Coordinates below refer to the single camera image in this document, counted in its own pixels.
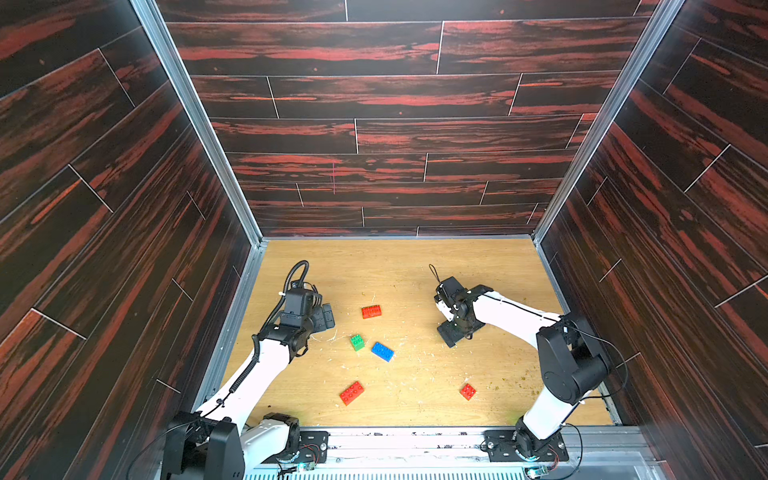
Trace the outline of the green small lego brick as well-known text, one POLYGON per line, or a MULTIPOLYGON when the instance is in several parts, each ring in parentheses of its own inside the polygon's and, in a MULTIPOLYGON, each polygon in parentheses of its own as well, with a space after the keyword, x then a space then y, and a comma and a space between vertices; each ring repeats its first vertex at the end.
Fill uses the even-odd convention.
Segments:
POLYGON ((350 343, 355 351, 360 351, 365 347, 365 340, 359 334, 352 336, 350 338, 350 343))

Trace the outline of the blue lego brick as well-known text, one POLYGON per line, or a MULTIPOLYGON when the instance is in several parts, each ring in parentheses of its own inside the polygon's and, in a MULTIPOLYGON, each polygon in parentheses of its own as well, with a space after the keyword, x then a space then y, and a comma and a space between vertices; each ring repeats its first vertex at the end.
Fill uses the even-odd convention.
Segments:
POLYGON ((394 357, 394 351, 380 342, 374 343, 371 352, 386 362, 390 362, 394 357))

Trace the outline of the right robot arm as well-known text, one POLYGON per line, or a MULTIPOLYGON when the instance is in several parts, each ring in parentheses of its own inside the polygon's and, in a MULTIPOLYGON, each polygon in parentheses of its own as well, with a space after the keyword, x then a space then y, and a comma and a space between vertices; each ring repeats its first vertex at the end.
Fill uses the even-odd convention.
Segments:
POLYGON ((438 283, 434 300, 445 317, 438 333, 450 348, 486 325, 535 348, 543 389, 515 425, 514 445, 523 458, 539 457, 556 443, 571 413, 614 370, 607 344, 574 313, 538 310, 485 285, 465 288, 454 277, 438 283))

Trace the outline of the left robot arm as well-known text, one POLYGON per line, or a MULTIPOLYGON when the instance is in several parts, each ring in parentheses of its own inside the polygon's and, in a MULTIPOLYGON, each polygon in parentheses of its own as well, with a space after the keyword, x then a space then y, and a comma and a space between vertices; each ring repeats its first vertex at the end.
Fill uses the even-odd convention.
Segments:
POLYGON ((165 434, 162 479, 242 479, 269 460, 289 472, 309 455, 299 420, 269 413, 250 429, 247 420, 271 383, 307 353, 310 337, 335 326, 331 307, 317 288, 294 281, 262 329, 252 336, 250 356, 223 387, 195 412, 181 412, 165 434))

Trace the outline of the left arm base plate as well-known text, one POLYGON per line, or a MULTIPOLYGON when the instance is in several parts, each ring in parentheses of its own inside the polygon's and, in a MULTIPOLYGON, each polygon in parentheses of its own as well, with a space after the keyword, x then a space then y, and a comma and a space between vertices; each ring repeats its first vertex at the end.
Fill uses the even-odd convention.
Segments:
POLYGON ((259 465, 324 464, 328 457, 330 432, 301 430, 297 439, 289 439, 288 446, 259 465))

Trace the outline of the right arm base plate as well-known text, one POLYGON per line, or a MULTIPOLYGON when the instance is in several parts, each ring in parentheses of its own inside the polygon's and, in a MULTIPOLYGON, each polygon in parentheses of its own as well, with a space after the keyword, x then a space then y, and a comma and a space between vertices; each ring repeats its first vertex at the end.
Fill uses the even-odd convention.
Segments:
POLYGON ((516 429, 486 430, 480 449, 491 462, 555 463, 569 460, 569 453, 560 432, 546 439, 516 429))

